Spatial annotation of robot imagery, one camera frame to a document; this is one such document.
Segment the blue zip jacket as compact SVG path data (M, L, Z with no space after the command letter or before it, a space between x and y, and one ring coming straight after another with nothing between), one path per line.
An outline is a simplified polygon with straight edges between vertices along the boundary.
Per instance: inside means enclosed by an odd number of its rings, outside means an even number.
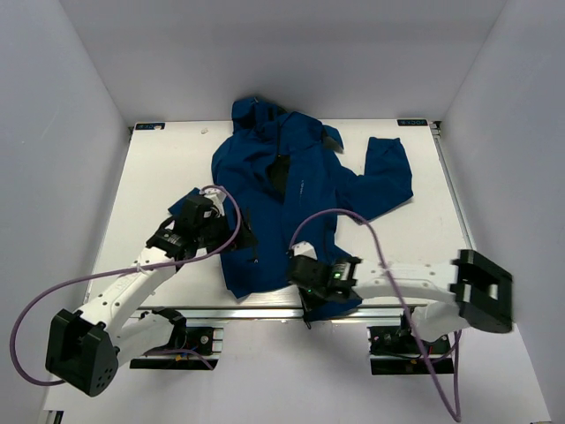
M213 182L235 198L257 243L223 253L226 287L238 299L287 285L292 241L310 243L320 261L346 257L335 244L331 208L371 221L412 195L411 167L399 139L370 138L358 175L341 165L340 133L316 118L256 97L233 102L232 135L214 152Z

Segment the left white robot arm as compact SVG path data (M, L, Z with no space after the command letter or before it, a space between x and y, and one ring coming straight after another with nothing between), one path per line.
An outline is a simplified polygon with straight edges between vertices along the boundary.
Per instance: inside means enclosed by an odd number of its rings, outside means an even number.
M117 370L147 352L187 348L186 319L175 309L157 307L131 322L132 314L185 264L207 255L256 246L258 241L238 208L229 223L227 195L209 187L185 197L147 240L132 271L74 312L61 310L49 330L46 368L93 398L106 390Z

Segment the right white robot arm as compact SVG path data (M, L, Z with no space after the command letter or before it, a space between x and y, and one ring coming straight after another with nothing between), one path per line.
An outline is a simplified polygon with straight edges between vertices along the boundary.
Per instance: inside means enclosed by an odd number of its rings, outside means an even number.
M394 264L389 269L358 257L332 265L318 261L307 243L295 246L287 279L301 291L310 321L330 314L329 303L350 305L367 299L418 299L408 324L398 330L400 345L419 352L451 332L474 328L493 334L513 329L513 277L475 250L439 265Z

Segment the left blue table label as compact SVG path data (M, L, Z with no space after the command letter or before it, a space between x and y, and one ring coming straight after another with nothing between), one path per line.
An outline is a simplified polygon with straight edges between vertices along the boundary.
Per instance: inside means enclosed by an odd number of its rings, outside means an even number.
M137 123L134 126L135 131L160 131L165 128L165 124L163 122L157 123Z

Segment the blue table label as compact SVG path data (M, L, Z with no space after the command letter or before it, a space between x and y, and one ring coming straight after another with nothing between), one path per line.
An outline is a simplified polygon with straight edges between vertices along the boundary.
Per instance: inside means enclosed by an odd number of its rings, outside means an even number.
M428 122L423 118L400 118L396 120L399 126L428 126Z
M160 131L165 128L165 124L163 122L157 123L137 123L134 126L135 131Z

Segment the right blue table label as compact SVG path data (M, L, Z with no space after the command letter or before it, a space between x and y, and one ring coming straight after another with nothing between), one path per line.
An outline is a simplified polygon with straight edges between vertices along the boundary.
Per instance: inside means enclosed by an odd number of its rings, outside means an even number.
M399 126L428 126L428 122L423 118L400 118L396 120Z

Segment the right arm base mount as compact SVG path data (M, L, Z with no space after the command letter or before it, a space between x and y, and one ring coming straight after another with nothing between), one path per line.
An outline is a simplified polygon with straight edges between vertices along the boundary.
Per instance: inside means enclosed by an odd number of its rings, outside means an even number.
M371 310L367 317L371 374L376 376L429 375L424 354L419 350L400 309ZM455 372L455 350L461 338L457 331L432 342L423 342L437 375Z

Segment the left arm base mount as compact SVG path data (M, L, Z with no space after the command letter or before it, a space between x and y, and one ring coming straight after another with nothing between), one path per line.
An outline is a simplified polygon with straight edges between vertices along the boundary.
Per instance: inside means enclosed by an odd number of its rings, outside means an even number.
M189 323L177 310L155 308L144 311L140 319L161 316L173 324L169 342L157 346L150 354L130 361L130 369L213 371L222 351L223 328L206 324Z

